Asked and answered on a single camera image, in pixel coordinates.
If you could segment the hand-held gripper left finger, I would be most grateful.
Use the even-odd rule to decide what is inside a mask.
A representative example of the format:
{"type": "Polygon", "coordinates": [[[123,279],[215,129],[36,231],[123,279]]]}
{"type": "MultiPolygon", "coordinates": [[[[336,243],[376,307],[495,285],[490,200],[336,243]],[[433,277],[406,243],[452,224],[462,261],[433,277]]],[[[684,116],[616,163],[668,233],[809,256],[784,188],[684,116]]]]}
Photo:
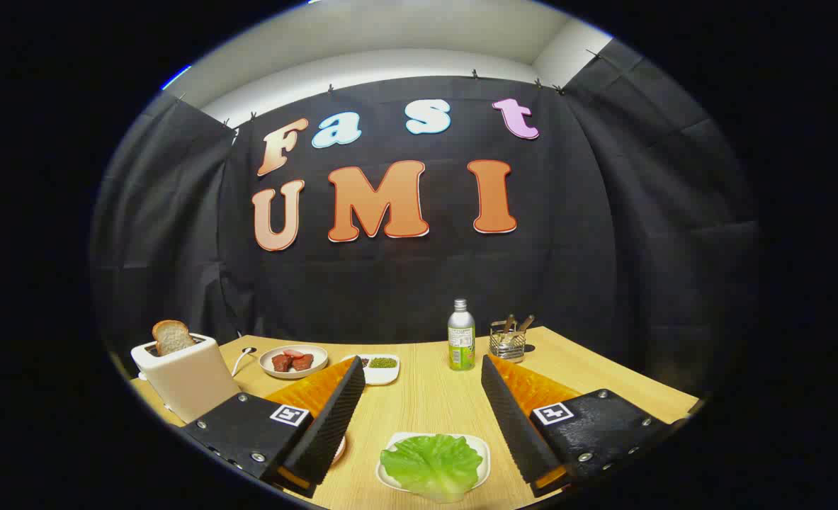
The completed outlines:
{"type": "Polygon", "coordinates": [[[238,392],[180,431],[261,483],[312,497],[365,385],[363,361],[351,356],[266,397],[238,392]]]}

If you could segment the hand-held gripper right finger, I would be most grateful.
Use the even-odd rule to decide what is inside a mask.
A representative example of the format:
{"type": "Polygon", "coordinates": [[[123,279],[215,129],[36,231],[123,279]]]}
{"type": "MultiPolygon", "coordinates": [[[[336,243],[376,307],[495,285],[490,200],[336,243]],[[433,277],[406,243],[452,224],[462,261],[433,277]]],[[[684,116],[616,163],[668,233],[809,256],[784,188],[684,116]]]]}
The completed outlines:
{"type": "Polygon", "coordinates": [[[481,384],[536,497],[603,484],[686,423],[664,422],[606,388],[572,390],[496,356],[484,356],[481,384]]]}

